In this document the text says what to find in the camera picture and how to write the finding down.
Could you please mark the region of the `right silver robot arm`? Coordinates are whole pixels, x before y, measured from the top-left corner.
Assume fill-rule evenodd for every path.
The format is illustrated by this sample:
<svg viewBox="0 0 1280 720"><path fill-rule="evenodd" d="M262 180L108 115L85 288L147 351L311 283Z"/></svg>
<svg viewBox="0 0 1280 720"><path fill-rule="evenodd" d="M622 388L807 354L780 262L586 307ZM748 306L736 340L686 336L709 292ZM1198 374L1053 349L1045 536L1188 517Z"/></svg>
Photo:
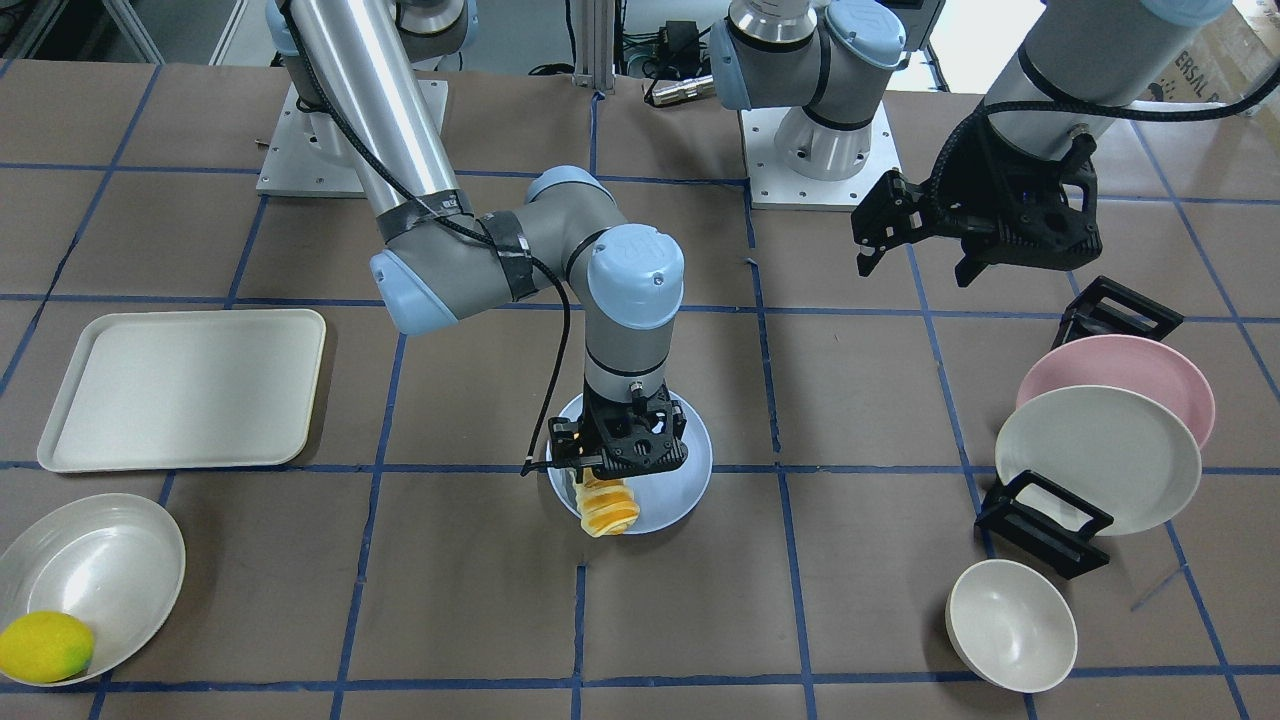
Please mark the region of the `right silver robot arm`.
<svg viewBox="0 0 1280 720"><path fill-rule="evenodd" d="M585 323L580 410L545 404L527 469L584 480L684 471L689 414L666 382L685 256L625 218L573 167L538 176L515 208L474 204L429 109L417 64L461 50L471 1L270 1L266 18L298 104L332 127L372 209L383 246L370 272L401 333L454 325L554 290Z"/></svg>

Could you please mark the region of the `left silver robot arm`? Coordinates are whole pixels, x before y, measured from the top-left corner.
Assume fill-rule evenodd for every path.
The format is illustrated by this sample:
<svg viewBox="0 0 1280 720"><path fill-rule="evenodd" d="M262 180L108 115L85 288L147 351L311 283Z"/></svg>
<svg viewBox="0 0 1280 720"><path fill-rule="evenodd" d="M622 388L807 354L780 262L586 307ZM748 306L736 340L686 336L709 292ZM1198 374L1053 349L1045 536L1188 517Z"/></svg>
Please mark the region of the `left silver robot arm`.
<svg viewBox="0 0 1280 720"><path fill-rule="evenodd" d="M956 238L956 282L987 266L1070 272L1096 260L1092 156L1117 111L1226 1L1050 1L931 176L887 170L851 215L858 270L932 236ZM783 155L817 170L819 137L859 138L902 61L905 28L877 1L733 1L708 38L716 91L733 110L787 108Z"/></svg>

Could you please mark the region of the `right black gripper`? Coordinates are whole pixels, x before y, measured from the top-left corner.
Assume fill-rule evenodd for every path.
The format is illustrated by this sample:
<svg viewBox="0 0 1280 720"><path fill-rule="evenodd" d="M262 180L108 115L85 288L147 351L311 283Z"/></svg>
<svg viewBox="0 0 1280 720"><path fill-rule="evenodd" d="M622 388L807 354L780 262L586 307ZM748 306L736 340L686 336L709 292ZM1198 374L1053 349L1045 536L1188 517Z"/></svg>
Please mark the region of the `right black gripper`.
<svg viewBox="0 0 1280 720"><path fill-rule="evenodd" d="M579 419L548 421L549 465L567 469L575 493L626 492L623 478L675 471L689 459L687 418L668 389L625 402L586 389L581 400Z"/></svg>

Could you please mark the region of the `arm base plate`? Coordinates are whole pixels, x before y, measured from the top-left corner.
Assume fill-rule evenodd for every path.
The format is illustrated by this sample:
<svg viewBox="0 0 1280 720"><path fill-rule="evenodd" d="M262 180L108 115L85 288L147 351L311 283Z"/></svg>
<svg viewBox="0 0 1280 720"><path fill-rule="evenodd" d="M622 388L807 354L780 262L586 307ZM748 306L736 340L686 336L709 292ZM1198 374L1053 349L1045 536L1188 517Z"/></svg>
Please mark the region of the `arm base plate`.
<svg viewBox="0 0 1280 720"><path fill-rule="evenodd" d="M755 209L850 211L887 170L901 168L884 105L854 131L820 126L801 108L739 118Z"/></svg>
<svg viewBox="0 0 1280 720"><path fill-rule="evenodd" d="M369 165L381 163L413 196L457 190L438 122L447 87L408 73L389 78L323 78L326 110L289 90L262 165L260 193L297 199L365 199L376 214L404 196Z"/></svg>

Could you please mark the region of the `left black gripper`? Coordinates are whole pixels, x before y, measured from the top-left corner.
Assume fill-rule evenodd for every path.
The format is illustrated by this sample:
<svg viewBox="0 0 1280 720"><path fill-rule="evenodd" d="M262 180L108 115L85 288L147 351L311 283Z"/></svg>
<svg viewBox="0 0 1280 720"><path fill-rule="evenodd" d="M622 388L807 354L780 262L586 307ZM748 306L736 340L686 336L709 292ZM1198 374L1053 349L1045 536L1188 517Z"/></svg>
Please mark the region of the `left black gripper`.
<svg viewBox="0 0 1280 720"><path fill-rule="evenodd" d="M933 236L957 238L957 287L991 265L1070 272L1102 252L1096 220L1097 142L1074 128L1059 160L1033 158L1006 142L989 120L964 120L914 184L887 170L851 214L858 273L868 277L888 250Z"/></svg>

